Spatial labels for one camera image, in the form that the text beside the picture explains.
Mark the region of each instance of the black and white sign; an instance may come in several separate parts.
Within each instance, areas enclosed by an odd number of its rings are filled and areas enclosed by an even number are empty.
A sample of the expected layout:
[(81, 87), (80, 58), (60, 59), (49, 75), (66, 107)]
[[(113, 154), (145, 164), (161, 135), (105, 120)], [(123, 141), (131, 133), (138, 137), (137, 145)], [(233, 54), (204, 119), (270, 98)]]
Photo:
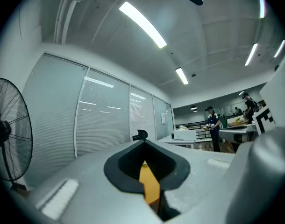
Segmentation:
[(253, 119), (259, 135), (275, 127), (275, 122), (273, 120), (272, 114), (267, 106), (261, 109), (258, 113), (255, 113), (253, 115)]

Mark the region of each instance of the black shirt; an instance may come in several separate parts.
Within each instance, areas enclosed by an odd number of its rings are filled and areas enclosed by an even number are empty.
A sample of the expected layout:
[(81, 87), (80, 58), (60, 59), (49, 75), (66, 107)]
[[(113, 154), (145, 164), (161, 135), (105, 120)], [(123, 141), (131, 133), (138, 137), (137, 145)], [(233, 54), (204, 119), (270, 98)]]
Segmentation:
[(254, 102), (252, 102), (251, 99), (248, 99), (248, 100), (246, 101), (246, 105), (247, 105), (247, 109), (251, 108), (251, 110), (250, 110), (250, 112), (249, 112), (249, 114), (248, 114), (249, 119), (251, 119), (251, 117), (252, 117), (253, 114), (254, 114), (254, 110), (255, 110)]

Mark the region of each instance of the person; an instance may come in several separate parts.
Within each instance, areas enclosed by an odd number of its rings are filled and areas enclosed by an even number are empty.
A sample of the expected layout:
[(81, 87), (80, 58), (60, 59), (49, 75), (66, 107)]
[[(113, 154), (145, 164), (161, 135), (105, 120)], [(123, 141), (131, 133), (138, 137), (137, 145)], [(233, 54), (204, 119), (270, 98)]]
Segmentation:
[(247, 105), (247, 110), (246, 110), (246, 113), (245, 113), (245, 116), (248, 117), (248, 124), (251, 124), (252, 120), (253, 120), (253, 114), (254, 114), (254, 111), (255, 111), (255, 104), (254, 104), (254, 101), (251, 99), (251, 97), (249, 97), (249, 94), (248, 93), (244, 93), (243, 94), (243, 99), (246, 99), (246, 105)]
[(235, 107), (235, 115), (242, 114), (242, 110)]
[(212, 138), (212, 142), (213, 142), (213, 151), (214, 152), (220, 152), (220, 148), (219, 148), (219, 143), (218, 143), (218, 132), (220, 130), (220, 126), (219, 124), (221, 123), (218, 115), (214, 112), (213, 107), (212, 106), (208, 106), (205, 111), (208, 111), (209, 116), (208, 116), (208, 124), (214, 124), (214, 126), (212, 127), (212, 129), (210, 129), (210, 134), (211, 134), (211, 138)]

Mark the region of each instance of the black plastic bracket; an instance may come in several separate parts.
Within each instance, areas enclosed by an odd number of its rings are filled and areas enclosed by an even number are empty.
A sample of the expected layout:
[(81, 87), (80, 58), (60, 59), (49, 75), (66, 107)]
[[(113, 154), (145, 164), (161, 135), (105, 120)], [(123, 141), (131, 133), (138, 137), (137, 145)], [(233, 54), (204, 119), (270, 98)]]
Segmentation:
[(160, 184), (160, 213), (163, 220), (170, 219), (178, 211), (169, 208), (163, 193), (181, 186), (190, 174), (189, 162), (149, 140), (141, 140), (112, 155), (104, 165), (104, 174), (120, 191), (144, 195), (144, 186), (139, 182), (140, 170), (146, 160)]

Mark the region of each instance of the black pants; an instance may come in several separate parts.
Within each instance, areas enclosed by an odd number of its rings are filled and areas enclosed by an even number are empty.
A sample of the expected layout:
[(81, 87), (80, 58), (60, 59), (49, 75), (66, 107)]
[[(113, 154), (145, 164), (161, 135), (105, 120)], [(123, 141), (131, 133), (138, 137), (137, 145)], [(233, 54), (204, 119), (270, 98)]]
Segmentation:
[(221, 149), (219, 148), (219, 143), (218, 143), (218, 134), (216, 130), (213, 130), (210, 132), (212, 142), (213, 142), (213, 151), (214, 152), (220, 152)]
[(248, 122), (249, 125), (251, 125), (251, 122), (253, 121), (253, 114), (254, 113), (249, 113), (249, 122)]

